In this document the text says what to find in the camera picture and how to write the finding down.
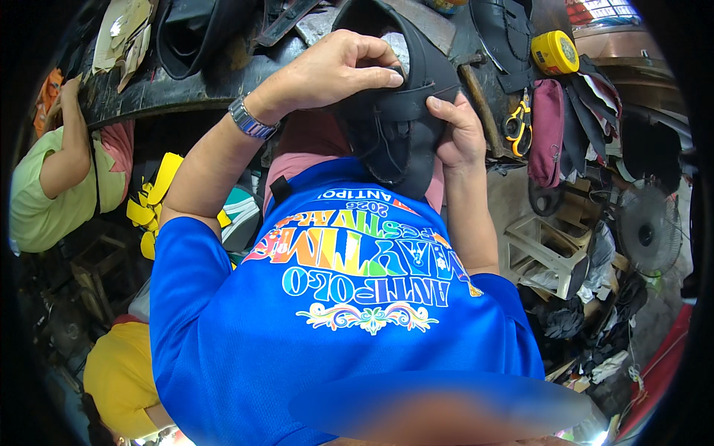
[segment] wooden table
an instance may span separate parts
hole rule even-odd
[[[451,58],[483,49],[468,8],[453,16],[452,21],[457,32]],[[254,23],[248,36],[254,35],[259,26],[257,20]],[[573,38],[563,0],[533,0],[533,25],[536,34],[560,29]],[[119,70],[89,77],[81,90],[80,103],[90,129],[157,114],[225,108],[237,96],[254,90],[307,46],[293,30],[274,47],[259,48],[251,54],[250,38],[237,36],[217,51],[201,73],[182,81],[175,81],[166,74],[153,48],[152,43],[144,62],[121,93],[116,92]],[[91,43],[84,57],[85,76],[91,70],[93,55],[94,43]],[[508,112],[515,109],[521,94],[504,94],[498,83],[498,70],[491,61],[477,68],[476,73],[496,123],[500,124]]]

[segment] wristwatch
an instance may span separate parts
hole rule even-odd
[[[243,106],[245,96],[239,96],[228,106],[228,112],[243,133],[253,138],[268,139],[278,131],[277,126],[266,126],[251,116]]]

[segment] man's left hand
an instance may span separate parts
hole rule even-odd
[[[357,68],[364,62],[376,66]],[[323,37],[246,97],[246,110],[273,125],[297,109],[328,106],[368,88],[395,88],[404,79],[384,67],[399,65],[382,39],[344,29]]]

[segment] ornamental graphic design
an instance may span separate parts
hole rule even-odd
[[[325,305],[314,303],[310,305],[309,312],[298,311],[295,315],[306,316],[308,318],[306,323],[312,324],[313,328],[326,325],[335,331],[338,328],[359,325],[359,328],[367,330],[372,336],[376,335],[387,323],[406,327],[407,330],[418,328],[422,333],[431,328],[430,323],[439,323],[438,320],[429,317],[426,308],[419,307],[418,310],[414,310],[411,305],[405,302],[393,303],[384,310],[382,307],[367,307],[364,310],[359,310],[346,303],[325,309]]]

